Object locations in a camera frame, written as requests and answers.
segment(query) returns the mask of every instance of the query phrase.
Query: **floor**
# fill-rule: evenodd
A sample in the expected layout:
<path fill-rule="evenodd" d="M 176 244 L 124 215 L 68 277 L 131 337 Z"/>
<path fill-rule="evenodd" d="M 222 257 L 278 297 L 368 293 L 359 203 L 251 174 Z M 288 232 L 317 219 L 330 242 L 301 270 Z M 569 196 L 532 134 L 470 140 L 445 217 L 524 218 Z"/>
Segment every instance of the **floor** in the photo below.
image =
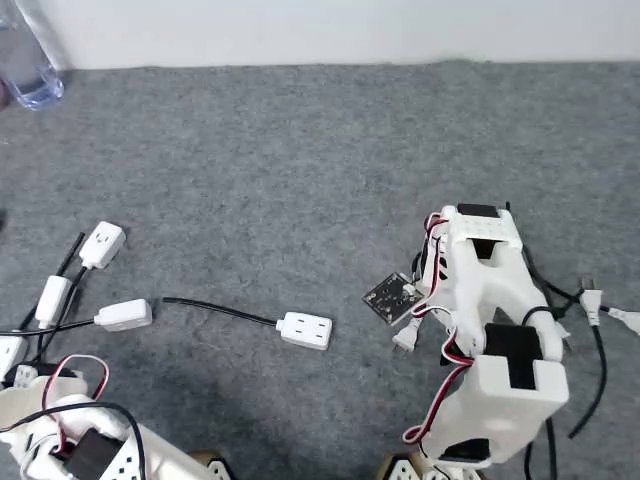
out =
<path fill-rule="evenodd" d="M 334 319 L 327 352 L 157 300 L 151 327 L 57 338 L 51 360 L 102 356 L 104 399 L 182 449 L 220 450 L 240 479 L 373 478 L 405 449 L 446 375 L 445 333 L 425 322 L 414 353 L 393 350 L 361 297 L 409 270 L 442 205 L 510 200 L 547 277 L 572 289 L 592 274 L 608 304 L 640 310 L 640 64 L 139 69 L 67 86 L 53 110 L 0 113 L 0 324 L 17 325 L 102 219 L 126 228 L 126 247 L 87 277 L 75 319 L 163 295 Z M 630 478 L 640 338 L 603 318 L 609 386 L 570 441 L 598 362 L 585 319 L 564 324 L 560 476 Z M 546 455 L 540 435 L 536 478 Z M 17 478 L 4 449 L 0 468 Z M 519 455 L 486 473 L 521 471 Z"/>

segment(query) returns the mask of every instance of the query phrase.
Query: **white power plug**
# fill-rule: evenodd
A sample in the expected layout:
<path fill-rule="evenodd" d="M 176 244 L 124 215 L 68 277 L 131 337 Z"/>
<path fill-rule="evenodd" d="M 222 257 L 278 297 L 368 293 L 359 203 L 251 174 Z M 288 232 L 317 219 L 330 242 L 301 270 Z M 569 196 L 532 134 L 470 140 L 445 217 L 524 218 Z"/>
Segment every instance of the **white power plug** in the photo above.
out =
<path fill-rule="evenodd" d="M 0 337 L 0 382 L 16 363 L 22 361 L 27 341 L 20 337 Z"/>
<path fill-rule="evenodd" d="M 80 249 L 82 266 L 89 270 L 106 267 L 126 238 L 122 228 L 109 222 L 100 222 Z"/>
<path fill-rule="evenodd" d="M 333 322 L 328 318 L 307 315 L 306 313 L 287 312 L 283 320 L 278 320 L 276 330 L 282 339 L 301 347 L 326 350 Z"/>
<path fill-rule="evenodd" d="M 35 313 L 38 328 L 48 328 L 56 322 L 70 288 L 71 281 L 68 278 L 51 275 L 47 279 Z"/>
<path fill-rule="evenodd" d="M 149 304 L 139 298 L 101 308 L 93 321 L 109 332 L 120 332 L 151 325 L 153 318 Z"/>
<path fill-rule="evenodd" d="M 622 320 L 627 327 L 640 335 L 640 312 L 625 312 L 619 308 L 610 307 L 607 314 L 612 318 Z"/>

